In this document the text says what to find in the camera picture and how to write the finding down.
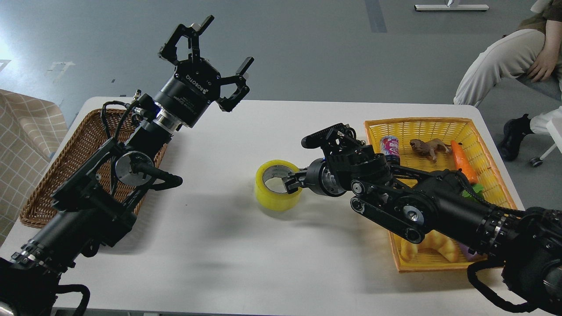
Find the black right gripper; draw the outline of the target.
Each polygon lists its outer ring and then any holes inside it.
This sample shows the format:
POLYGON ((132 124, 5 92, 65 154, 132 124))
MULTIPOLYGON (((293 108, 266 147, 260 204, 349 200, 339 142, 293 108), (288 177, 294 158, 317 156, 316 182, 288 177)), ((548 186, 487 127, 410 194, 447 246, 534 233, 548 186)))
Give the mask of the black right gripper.
POLYGON ((328 197, 343 196, 347 192, 337 182, 324 158, 314 160, 299 172, 289 172, 283 177, 283 185, 287 194, 293 194, 300 188, 308 188, 315 194, 328 197))

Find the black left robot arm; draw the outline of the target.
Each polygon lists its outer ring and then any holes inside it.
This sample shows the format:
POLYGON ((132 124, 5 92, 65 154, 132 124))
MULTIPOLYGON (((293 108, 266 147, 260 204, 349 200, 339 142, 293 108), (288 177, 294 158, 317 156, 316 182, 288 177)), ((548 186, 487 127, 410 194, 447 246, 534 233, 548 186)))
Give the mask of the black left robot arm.
POLYGON ((93 257, 101 245, 114 246, 133 228, 134 208, 149 190, 178 187, 183 180, 156 166, 157 153, 181 127, 193 127, 210 104, 231 112, 249 92, 248 57, 233 76, 223 77, 200 55, 199 37, 213 21, 179 24, 159 57, 175 71, 155 97, 135 96, 111 133, 107 104, 101 108, 106 141, 52 194, 58 211, 10 260, 1 260, 1 314, 48 316, 59 294, 80 293, 74 315, 82 316, 90 290, 61 285, 79 255, 93 257))

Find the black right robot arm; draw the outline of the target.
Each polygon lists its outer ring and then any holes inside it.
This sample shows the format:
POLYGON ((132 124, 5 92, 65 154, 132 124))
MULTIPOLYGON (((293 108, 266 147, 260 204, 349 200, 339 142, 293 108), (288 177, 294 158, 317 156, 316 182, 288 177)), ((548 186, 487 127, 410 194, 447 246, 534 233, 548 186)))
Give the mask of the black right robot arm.
POLYGON ((467 269, 469 282, 508 312, 541 309, 561 314, 562 236, 560 210, 504 208, 482 198, 460 171, 424 172, 389 164, 355 130, 335 124, 306 136, 303 148, 323 158, 283 177, 289 194, 309 188, 319 195, 354 193, 351 208, 413 244, 436 230, 487 260, 467 269))

